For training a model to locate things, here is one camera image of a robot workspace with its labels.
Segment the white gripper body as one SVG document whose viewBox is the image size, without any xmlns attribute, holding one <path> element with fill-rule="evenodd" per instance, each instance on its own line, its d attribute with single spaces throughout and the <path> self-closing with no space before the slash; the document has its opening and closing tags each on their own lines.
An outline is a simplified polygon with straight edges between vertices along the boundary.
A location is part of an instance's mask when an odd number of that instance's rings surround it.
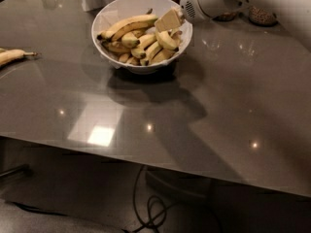
<svg viewBox="0 0 311 233">
<path fill-rule="evenodd" d="M 199 23 L 233 13 L 244 7 L 245 0 L 180 0 L 185 19 L 190 23 Z"/>
</svg>

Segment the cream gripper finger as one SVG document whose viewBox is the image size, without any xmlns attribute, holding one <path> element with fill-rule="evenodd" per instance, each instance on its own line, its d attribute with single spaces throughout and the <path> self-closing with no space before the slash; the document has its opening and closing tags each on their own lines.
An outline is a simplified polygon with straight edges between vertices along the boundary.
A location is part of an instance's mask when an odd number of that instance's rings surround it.
<svg viewBox="0 0 311 233">
<path fill-rule="evenodd" d="M 177 15 L 177 17 L 179 18 L 180 21 L 184 21 L 185 20 L 185 16 L 183 14 L 183 11 L 181 9 L 181 7 L 175 7 L 174 8 L 175 13 Z"/>
<path fill-rule="evenodd" d="M 175 8 L 170 9 L 166 14 L 155 22 L 155 29 L 158 32 L 178 28 L 182 25 L 179 13 Z"/>
</svg>

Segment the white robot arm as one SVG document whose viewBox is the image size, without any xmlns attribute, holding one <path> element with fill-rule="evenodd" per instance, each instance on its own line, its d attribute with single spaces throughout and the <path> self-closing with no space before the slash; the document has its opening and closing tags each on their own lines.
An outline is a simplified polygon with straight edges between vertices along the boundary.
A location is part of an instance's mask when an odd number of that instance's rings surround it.
<svg viewBox="0 0 311 233">
<path fill-rule="evenodd" d="M 180 0 L 155 22 L 161 32 L 212 19 L 228 12 L 256 7 L 276 16 L 277 21 L 300 43 L 311 50 L 311 0 Z"/>
</svg>

